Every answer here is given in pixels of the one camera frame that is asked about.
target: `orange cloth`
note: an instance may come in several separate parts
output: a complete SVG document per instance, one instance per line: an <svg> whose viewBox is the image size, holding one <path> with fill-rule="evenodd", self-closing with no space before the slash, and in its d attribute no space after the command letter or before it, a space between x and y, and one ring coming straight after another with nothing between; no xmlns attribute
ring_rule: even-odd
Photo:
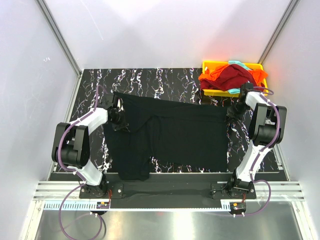
<svg viewBox="0 0 320 240"><path fill-rule="evenodd" d="M221 72L222 72L226 67L228 67L228 66L229 66L229 64L223 65L223 66L218 66L218 67L216 67L215 70L212 71L211 73L210 73L210 71L207 69L207 70L205 71L205 73L201 73L201 75L199 76L199 80L201 81L201 80L206 79L206 80L215 81L215 80L220 76Z"/></svg>
<svg viewBox="0 0 320 240"><path fill-rule="evenodd" d="M268 73L266 73L261 69L248 70L248 71L252 75L257 86L260 86L264 82L264 79L268 77Z"/></svg>

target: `reflective metal surface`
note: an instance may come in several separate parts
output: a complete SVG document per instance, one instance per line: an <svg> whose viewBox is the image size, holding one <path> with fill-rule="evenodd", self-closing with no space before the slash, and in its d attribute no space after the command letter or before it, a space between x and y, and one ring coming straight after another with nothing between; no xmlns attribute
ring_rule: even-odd
<svg viewBox="0 0 320 240"><path fill-rule="evenodd" d="M248 212L260 208L248 203ZM63 211L64 226L83 215L83 211ZM271 202L260 214L233 218L221 212L107 212L100 240L300 240L293 208L287 202ZM99 220L86 216L66 229L77 240L92 238ZM60 231L58 211L42 214L36 240L66 239Z"/></svg>

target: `black marble table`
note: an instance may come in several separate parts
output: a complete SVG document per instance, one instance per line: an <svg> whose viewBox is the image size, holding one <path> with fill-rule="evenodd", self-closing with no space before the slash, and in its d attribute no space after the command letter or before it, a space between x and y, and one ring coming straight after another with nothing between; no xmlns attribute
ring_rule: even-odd
<svg viewBox="0 0 320 240"><path fill-rule="evenodd" d="M138 68L138 69L85 69L73 106L71 121L87 113L94 105L98 84L108 93L117 91L157 99L179 101L193 104L211 104L227 107L237 98L209 97L199 91L198 77L202 68ZM248 110L242 121L229 124L226 172L233 172L241 163L249 145L247 129L253 112ZM112 159L108 155L103 127L100 126L90 135L90 159L104 173L114 173ZM152 173L210 173L210 169L180 165L171 162L150 160ZM64 170L57 167L56 172ZM278 172L273 151L268 152L261 163L261 172Z"/></svg>

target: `black garment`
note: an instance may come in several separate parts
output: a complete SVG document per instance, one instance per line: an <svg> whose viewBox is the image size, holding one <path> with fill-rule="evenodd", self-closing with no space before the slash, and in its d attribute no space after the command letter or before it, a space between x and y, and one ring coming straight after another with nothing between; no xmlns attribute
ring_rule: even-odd
<svg viewBox="0 0 320 240"><path fill-rule="evenodd" d="M114 93L123 100L129 132L104 125L112 167L123 180L146 180L149 160L227 170L225 107Z"/></svg>

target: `light blue cloth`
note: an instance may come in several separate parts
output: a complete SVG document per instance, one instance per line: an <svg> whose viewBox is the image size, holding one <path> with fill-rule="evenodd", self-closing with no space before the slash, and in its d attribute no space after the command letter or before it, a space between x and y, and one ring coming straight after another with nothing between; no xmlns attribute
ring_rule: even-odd
<svg viewBox="0 0 320 240"><path fill-rule="evenodd" d="M237 64L237 65L243 67L243 68L246 69L246 70L251 70L250 68L248 68L246 65L244 65L244 64L243 64L242 62L240 62L240 61L230 60L230 61L228 61L228 64Z"/></svg>
<svg viewBox="0 0 320 240"><path fill-rule="evenodd" d="M240 93L240 88L231 88L228 90L230 94L239 94Z"/></svg>

